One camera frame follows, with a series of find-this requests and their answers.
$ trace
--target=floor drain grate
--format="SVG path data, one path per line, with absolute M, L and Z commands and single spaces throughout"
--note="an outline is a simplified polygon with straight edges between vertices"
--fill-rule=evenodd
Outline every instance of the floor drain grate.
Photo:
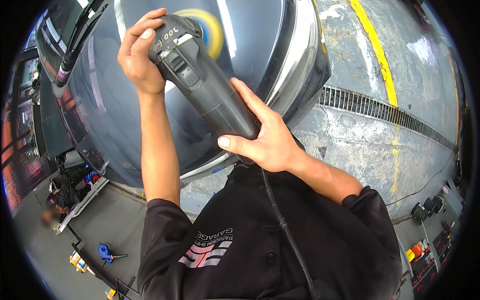
M 387 121 L 429 137 L 452 151 L 455 148 L 453 142 L 422 120 L 399 108 L 359 93 L 324 86 L 317 103 Z

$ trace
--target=forearm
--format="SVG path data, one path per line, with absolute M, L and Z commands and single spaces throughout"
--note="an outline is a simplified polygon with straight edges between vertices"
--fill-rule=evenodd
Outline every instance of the forearm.
M 164 94 L 138 94 L 142 127 L 142 177 L 147 202 L 160 198 L 180 206 L 180 171 Z
M 342 204 L 349 195 L 359 195 L 360 182 L 348 173 L 332 167 L 299 149 L 295 162 L 287 170 L 308 184 L 315 192 Z

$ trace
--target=car hood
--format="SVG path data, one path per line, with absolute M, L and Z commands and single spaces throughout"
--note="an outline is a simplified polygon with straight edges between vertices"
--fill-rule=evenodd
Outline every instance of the car hood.
M 227 77 L 235 76 L 256 91 L 276 46 L 284 5 L 279 0 L 113 1 L 58 96 L 60 114 L 77 151 L 105 177 L 142 185 L 138 96 L 117 63 L 117 53 L 125 30 L 146 12 L 166 7 L 169 13 L 187 8 L 212 13 L 225 33 L 217 64 Z M 167 83 L 165 103 L 181 175 L 221 155 L 210 126 L 172 83 Z

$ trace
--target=hand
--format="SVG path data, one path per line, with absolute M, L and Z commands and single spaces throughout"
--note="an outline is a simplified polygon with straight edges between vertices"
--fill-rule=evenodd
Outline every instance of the hand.
M 68 207 L 64 207 L 64 208 L 61 208 L 60 206 L 58 205 L 55 205 L 55 209 L 62 215 L 62 214 L 66 214 L 68 212 Z
M 139 93 L 146 95 L 157 96 L 165 90 L 165 80 L 158 68 L 148 59 L 148 50 L 155 39 L 154 29 L 163 25 L 163 20 L 157 18 L 165 14 L 165 8 L 150 11 L 130 27 L 125 32 L 117 57 L 127 78 L 137 87 Z
M 291 170 L 303 150 L 293 140 L 282 117 L 260 100 L 243 81 L 232 78 L 230 82 L 262 123 L 262 128 L 256 140 L 250 141 L 236 135 L 222 135 L 218 138 L 218 146 L 246 156 L 270 172 Z

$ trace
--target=black shirt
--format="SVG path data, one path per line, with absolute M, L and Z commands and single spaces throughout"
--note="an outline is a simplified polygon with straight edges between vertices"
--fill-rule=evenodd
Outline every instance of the black shirt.
M 264 299 L 305 289 L 259 168 L 241 176 L 237 169 L 193 225 L 175 204 L 149 201 L 138 271 L 143 299 Z M 320 299 L 393 297 L 400 252 L 377 191 L 367 186 L 338 205 L 290 173 L 268 177 Z
M 55 205 L 60 206 L 61 208 L 72 206 L 75 203 L 79 203 L 81 199 L 78 197 L 77 191 L 72 186 L 69 180 L 66 180 L 60 186 L 60 190 L 54 195 L 51 193 L 47 198 L 47 206 L 55 207 Z

